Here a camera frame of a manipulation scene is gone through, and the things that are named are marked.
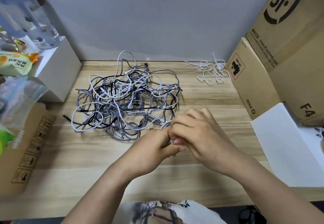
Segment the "forearm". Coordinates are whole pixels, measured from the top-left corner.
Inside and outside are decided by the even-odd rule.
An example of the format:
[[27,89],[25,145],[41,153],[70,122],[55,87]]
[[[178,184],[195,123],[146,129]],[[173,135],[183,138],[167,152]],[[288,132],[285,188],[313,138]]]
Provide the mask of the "forearm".
[[62,224],[110,224],[130,180],[112,164],[71,210]]
[[272,224],[320,224],[324,214],[266,170],[252,157],[244,157],[232,176]]

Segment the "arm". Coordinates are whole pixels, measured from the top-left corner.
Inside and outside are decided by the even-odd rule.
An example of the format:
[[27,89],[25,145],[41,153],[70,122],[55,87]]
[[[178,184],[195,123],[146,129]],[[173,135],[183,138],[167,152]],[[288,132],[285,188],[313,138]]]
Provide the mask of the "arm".
[[170,140],[168,129],[150,130],[115,161],[81,198],[62,224],[110,224],[127,185],[148,174],[169,156],[185,149],[182,145],[164,145]]
[[171,122],[169,135],[207,168],[238,181],[272,224],[320,224],[324,214],[230,141],[207,108]]

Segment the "tangled cable pile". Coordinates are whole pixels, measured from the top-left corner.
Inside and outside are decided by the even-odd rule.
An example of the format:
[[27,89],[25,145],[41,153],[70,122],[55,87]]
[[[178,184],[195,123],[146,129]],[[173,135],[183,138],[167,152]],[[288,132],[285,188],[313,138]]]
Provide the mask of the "tangled cable pile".
[[198,70],[203,72],[203,75],[197,76],[197,79],[199,81],[207,83],[209,86],[213,86],[214,82],[212,80],[207,80],[206,77],[215,77],[216,83],[224,83],[224,78],[229,77],[231,79],[231,76],[227,70],[224,69],[226,63],[222,59],[215,58],[215,55],[213,53],[213,62],[207,62],[207,61],[201,61],[201,62],[187,62],[188,65],[194,65],[197,67]]
[[[128,52],[132,55],[135,66],[132,67],[126,59],[121,59],[121,71],[118,74],[119,59],[124,52],[128,51],[119,54],[114,76],[90,75],[89,88],[76,89],[79,93],[77,108],[71,119],[63,115],[71,121],[75,132],[105,129],[106,133],[116,140],[132,141],[137,140],[141,130],[153,123],[161,128],[170,124],[178,102],[177,95],[182,91],[176,73],[169,69],[150,71],[147,64],[137,66],[134,56]],[[124,61],[131,69],[123,74]],[[170,71],[178,82],[163,83],[155,74],[161,71]],[[152,81],[152,77],[157,77],[159,82]],[[86,115],[82,123],[74,122],[76,112]],[[141,117],[140,122],[127,121],[131,116]]]

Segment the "hand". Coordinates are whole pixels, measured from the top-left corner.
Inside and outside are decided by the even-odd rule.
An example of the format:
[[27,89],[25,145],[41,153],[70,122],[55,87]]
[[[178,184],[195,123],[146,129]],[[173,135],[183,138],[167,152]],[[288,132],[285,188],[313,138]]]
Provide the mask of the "hand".
[[165,147],[170,140],[168,129],[170,127],[150,130],[116,161],[121,169],[127,170],[130,180],[151,173],[164,159],[186,149],[183,145]]
[[207,108],[177,115],[168,131],[175,145],[183,144],[207,168],[231,176],[247,155],[240,151]]

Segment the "clear plastic bag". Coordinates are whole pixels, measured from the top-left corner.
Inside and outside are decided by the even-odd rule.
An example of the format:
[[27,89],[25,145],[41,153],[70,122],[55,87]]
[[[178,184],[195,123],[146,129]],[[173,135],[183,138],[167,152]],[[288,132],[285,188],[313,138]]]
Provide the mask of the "clear plastic bag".
[[23,129],[27,116],[48,88],[27,76],[9,77],[0,85],[0,123],[6,128]]

